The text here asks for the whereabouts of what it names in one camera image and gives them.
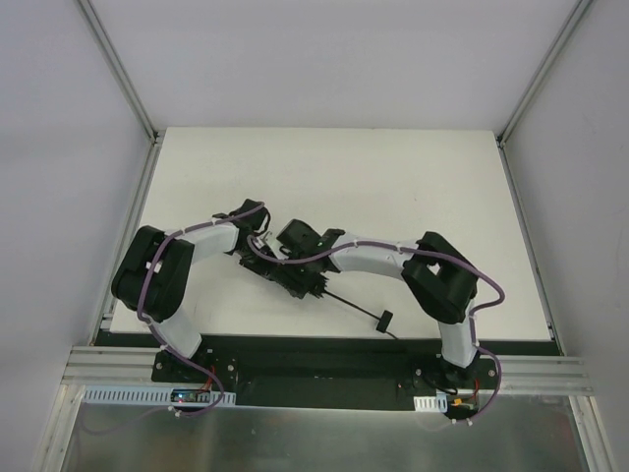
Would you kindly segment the black folding umbrella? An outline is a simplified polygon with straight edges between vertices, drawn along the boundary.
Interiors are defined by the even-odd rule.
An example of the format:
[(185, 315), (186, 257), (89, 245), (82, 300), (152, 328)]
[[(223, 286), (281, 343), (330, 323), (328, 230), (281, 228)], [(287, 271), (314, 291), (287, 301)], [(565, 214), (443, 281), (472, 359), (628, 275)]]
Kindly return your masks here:
[(305, 265), (277, 265), (270, 270), (267, 278), (282, 286), (295, 298), (303, 299), (308, 294), (316, 298), (331, 297), (375, 320), (375, 330), (377, 332), (397, 339), (397, 336), (388, 330), (393, 318), (393, 314), (390, 311), (384, 310), (380, 316), (377, 316), (359, 305), (330, 292), (327, 289), (328, 278), (324, 275), (326, 272), (340, 273), (341, 270), (336, 268), (331, 262), (308, 263)]

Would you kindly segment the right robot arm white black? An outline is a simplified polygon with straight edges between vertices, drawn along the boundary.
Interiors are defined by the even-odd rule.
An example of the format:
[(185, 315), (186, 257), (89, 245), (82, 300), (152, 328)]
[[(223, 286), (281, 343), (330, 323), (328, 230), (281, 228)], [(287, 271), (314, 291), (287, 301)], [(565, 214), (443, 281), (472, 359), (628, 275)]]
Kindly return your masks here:
[(293, 219), (276, 236), (274, 255), (304, 264), (279, 265), (274, 274), (291, 295), (320, 297), (327, 272), (363, 272), (403, 281), (422, 310), (437, 321), (441, 360), (435, 374), (425, 374), (431, 386), (454, 391), (474, 376), (479, 351), (472, 340), (467, 311), (476, 297), (478, 277), (436, 253), (465, 259), (442, 236), (427, 232), (418, 241), (394, 243), (369, 240), (341, 229), (318, 234)]

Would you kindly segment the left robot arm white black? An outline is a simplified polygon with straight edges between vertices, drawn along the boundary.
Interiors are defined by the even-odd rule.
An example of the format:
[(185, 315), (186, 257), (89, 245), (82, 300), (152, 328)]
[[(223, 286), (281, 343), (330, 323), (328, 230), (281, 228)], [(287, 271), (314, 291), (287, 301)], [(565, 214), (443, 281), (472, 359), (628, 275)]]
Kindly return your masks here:
[(264, 203), (246, 199), (229, 213), (174, 231), (142, 226), (113, 276), (111, 294), (149, 327), (161, 346), (191, 360), (201, 345), (200, 332), (183, 307), (191, 268), (241, 250), (269, 218)]

